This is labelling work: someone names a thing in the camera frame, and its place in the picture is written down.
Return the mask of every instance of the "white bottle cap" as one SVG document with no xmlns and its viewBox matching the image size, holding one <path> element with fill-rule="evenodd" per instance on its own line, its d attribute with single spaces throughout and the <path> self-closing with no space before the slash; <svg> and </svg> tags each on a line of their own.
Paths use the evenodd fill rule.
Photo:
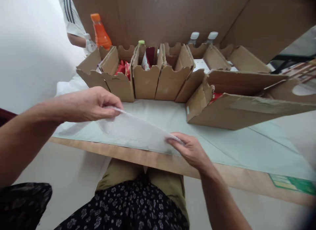
<svg viewBox="0 0 316 230">
<path fill-rule="evenodd" d="M 191 34 L 191 39 L 192 39 L 192 40 L 196 40 L 199 35 L 200 35 L 199 32 L 192 32 L 192 34 Z"/>
<path fill-rule="evenodd" d="M 211 32 L 209 35 L 208 35 L 208 39 L 209 40 L 214 40 L 218 35 L 218 32 Z"/>
<path fill-rule="evenodd" d="M 83 34 L 83 37 L 84 37 L 86 40 L 90 40 L 90 39 L 91 39 L 91 36 L 90 36 L 89 33 Z"/>
</svg>

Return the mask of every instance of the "hand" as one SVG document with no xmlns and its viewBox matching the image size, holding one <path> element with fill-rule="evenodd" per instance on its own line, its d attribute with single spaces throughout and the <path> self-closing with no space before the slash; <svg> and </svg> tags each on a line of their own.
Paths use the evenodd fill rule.
<svg viewBox="0 0 316 230">
<path fill-rule="evenodd" d="M 191 166 L 200 172 L 206 172 L 210 166 L 213 166 L 196 137 L 179 132 L 171 134 L 179 138 L 185 145 L 181 145 L 174 139 L 168 139 L 167 142 L 178 150 Z"/>
<path fill-rule="evenodd" d="M 117 96 L 102 87 L 93 87 L 49 99 L 34 106 L 30 111 L 59 123 L 95 121 L 120 114 L 104 106 L 114 106 L 123 110 L 122 102 Z"/>
</svg>

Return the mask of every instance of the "orange bottle cap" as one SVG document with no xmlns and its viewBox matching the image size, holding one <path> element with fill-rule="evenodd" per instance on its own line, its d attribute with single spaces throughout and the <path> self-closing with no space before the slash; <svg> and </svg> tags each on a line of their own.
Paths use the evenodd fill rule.
<svg viewBox="0 0 316 230">
<path fill-rule="evenodd" d="M 91 14 L 90 16 L 91 16 L 92 21 L 94 22 L 101 21 L 99 14 Z"/>
</svg>

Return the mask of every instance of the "white wall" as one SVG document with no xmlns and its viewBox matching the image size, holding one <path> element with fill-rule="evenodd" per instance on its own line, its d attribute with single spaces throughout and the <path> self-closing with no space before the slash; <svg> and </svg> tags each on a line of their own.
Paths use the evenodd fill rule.
<svg viewBox="0 0 316 230">
<path fill-rule="evenodd" d="M 0 108 L 21 113 L 56 93 L 84 59 L 58 0 L 0 0 Z"/>
</svg>

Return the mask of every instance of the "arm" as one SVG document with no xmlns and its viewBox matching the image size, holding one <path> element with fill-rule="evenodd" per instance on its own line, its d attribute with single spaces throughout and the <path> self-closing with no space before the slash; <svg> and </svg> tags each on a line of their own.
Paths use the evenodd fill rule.
<svg viewBox="0 0 316 230">
<path fill-rule="evenodd" d="M 70 33 L 67 33 L 67 36 L 72 45 L 79 46 L 82 48 L 86 47 L 86 39 Z"/>
<path fill-rule="evenodd" d="M 185 160 L 195 167 L 201 176 L 202 188 L 212 229 L 251 229 L 234 202 L 228 187 L 212 164 L 198 140 L 182 133 L 172 133 L 181 139 L 185 146 L 175 140 L 168 140 Z"/>
<path fill-rule="evenodd" d="M 37 104 L 0 128 L 0 188 L 11 185 L 63 122 L 112 118 L 120 99 L 102 87 L 65 94 Z"/>
</svg>

